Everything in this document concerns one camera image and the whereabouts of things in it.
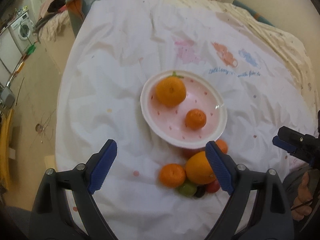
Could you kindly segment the person's right hand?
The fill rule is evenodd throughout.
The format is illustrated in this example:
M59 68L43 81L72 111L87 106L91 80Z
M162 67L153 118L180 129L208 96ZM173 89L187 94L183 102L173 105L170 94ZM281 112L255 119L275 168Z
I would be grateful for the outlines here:
M292 208L302 205L303 203L308 202L312 199L312 194L310 193L308 188L308 182L309 174L308 172L305 172L302 176L302 182L298 187L298 194L293 202ZM310 213L312 213L312 208L308 205L301 206L291 211L292 218L295 221L302 220L305 216L310 215Z

